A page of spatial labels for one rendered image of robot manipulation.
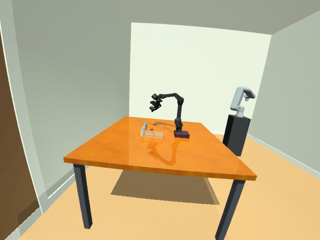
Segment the clear l-shaped low wall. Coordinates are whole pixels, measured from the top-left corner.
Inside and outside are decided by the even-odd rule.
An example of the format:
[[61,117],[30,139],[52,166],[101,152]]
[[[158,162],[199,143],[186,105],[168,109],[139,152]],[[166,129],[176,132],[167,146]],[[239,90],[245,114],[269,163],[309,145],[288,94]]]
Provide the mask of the clear l-shaped low wall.
[[150,138],[161,138],[163,139],[163,133],[157,132],[146,132],[147,124],[144,127],[143,131],[140,132],[140,137],[150,137]]

